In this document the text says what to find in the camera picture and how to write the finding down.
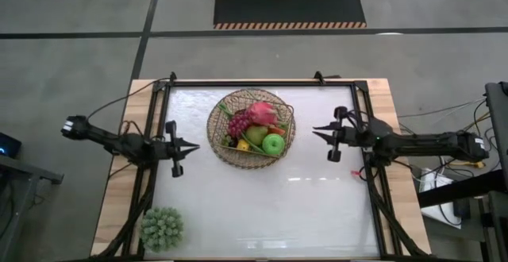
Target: black metal frame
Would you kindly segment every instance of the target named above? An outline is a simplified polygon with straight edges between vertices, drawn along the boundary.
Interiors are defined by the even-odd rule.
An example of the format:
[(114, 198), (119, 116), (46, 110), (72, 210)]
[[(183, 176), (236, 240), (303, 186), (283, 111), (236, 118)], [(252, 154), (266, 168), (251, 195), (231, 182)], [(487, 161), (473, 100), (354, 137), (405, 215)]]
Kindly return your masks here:
[[(164, 131), (164, 122), (167, 115), (167, 105), (169, 103), (169, 94), (171, 88), (174, 87), (319, 87), (319, 86), (331, 86), (331, 87), (349, 87), (352, 93), (353, 98), (353, 107), (356, 111), (356, 117), (360, 121), (359, 124), (362, 124), (363, 119), (361, 117), (360, 113), (360, 101), (358, 97), (358, 92), (363, 93), (364, 98), (364, 105), (366, 106), (366, 113), (369, 117), (373, 116), (373, 110), (371, 106), (371, 100), (370, 95), (368, 92), (368, 85), (366, 81), (332, 81), (327, 82), (325, 79), (323, 79), (321, 73), (316, 73), (317, 78), (315, 80), (309, 79), (308, 81), (301, 81), (301, 80), (266, 80), (266, 81), (249, 81), (249, 80), (230, 80), (230, 81), (178, 81), (178, 80), (171, 80), (171, 81), (162, 81), (157, 82), (154, 84), (152, 88), (152, 96), (150, 98), (150, 104), (148, 107), (148, 114), (147, 114), (147, 125), (144, 129), (144, 135), (145, 137), (149, 138), (150, 134), (152, 133), (152, 122), (153, 118), (156, 112), (156, 103), (158, 96), (161, 91), (164, 92), (162, 96), (162, 104), (161, 104), (161, 112), (160, 112), (160, 118), (159, 123), (157, 126), (157, 132), (156, 135), (162, 135)], [(366, 166), (366, 171), (369, 172), (369, 175), (372, 175), (371, 168), (368, 167), (367, 164), (367, 153), (363, 152), (364, 154), (364, 165)], [(130, 225), (128, 225), (129, 229), (122, 228), (121, 233), (117, 236), (119, 240), (116, 242), (118, 243), (121, 241), (123, 244), (123, 248), (121, 250), (120, 256), (115, 256), (113, 252), (109, 252), (108, 256), (102, 256), (102, 257), (91, 257), (89, 260), (94, 261), (106, 261), (111, 260), (111, 258), (114, 257), (114, 260), (143, 260), (144, 256), (144, 247), (141, 244), (141, 241), (138, 241), (138, 247), (136, 254), (131, 254), (131, 244), (132, 244), (132, 237), (133, 237), (133, 231), (135, 226), (135, 221), (139, 218), (140, 215), (140, 206), (143, 209), (143, 211), (148, 210), (152, 205), (152, 196), (153, 191), (155, 188), (155, 182), (156, 182), (156, 173), (157, 173), (157, 163), (154, 163), (152, 166), (146, 166), (146, 168), (138, 168), (136, 178), (134, 181), (133, 186), (133, 196), (131, 199), (131, 206), (129, 209), (129, 216), (128, 216), (128, 222)], [(150, 169), (150, 175), (148, 178), (148, 185), (146, 188), (145, 193), (141, 196), (141, 182), (144, 178), (144, 170), (147, 168)], [(381, 182), (381, 187), (383, 189), (383, 201), (387, 205), (387, 209), (390, 210), (390, 212), (393, 213), (393, 206), (391, 203), (391, 195), (389, 192), (388, 187), (388, 181), (387, 176), (384, 168), (379, 168), (379, 179)], [(371, 210), (373, 214), (373, 221), (374, 221), (374, 228), (375, 228), (375, 235), (376, 240), (378, 242), (378, 248), (379, 248), (379, 256), (381, 259), (384, 259), (385, 257), (393, 258), (399, 257), (402, 255), (402, 249), (400, 245), (400, 240), (398, 239), (398, 236), (395, 234), (395, 231), (391, 229), (391, 238), (392, 238), (392, 244), (394, 246), (394, 256), (391, 254), (388, 254), (387, 251), (387, 244), (384, 239), (383, 234), (383, 227), (381, 222), (381, 214), (380, 210), (377, 207), (377, 205), (372, 201), (371, 198)]]

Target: dragon fruit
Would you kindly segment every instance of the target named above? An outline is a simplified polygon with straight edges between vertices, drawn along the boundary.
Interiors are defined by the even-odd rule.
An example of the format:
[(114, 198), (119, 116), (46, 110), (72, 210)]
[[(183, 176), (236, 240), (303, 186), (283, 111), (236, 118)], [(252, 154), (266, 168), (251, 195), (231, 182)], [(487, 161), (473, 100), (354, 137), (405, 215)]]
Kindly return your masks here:
[(277, 111), (267, 102), (255, 102), (245, 111), (253, 123), (277, 125)]

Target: gray floor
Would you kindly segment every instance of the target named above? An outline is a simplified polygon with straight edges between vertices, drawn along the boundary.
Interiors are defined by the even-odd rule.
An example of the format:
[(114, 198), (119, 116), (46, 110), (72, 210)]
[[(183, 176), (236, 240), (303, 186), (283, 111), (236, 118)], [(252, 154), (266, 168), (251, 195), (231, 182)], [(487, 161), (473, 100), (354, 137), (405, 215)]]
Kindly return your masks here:
[[(362, 3), (372, 28), (508, 25), (508, 0)], [(141, 31), (148, 4), (0, 0), (0, 33)], [(153, 30), (210, 29), (212, 5), (213, 0), (160, 0)], [(66, 116), (88, 114), (125, 94), (137, 45), (138, 39), (0, 40), (0, 131), (24, 142), (23, 160), (66, 174), (61, 186), (40, 189), (48, 199), (30, 213), (19, 260), (89, 253), (111, 159), (96, 144), (64, 139), (60, 128)], [(151, 39), (140, 77), (175, 71), (183, 79), (302, 78), (322, 71), (388, 78), (398, 113), (412, 114), (480, 98), (485, 83), (508, 80), (507, 50), (508, 34)], [(92, 122), (116, 130), (122, 108), (111, 106)], [(418, 132), (458, 129), (472, 121), (472, 109), (441, 120), (438, 114), (402, 122)], [(447, 226), (427, 225), (438, 256), (479, 259), (477, 244), (442, 235)], [(470, 252), (457, 248), (464, 243)]]

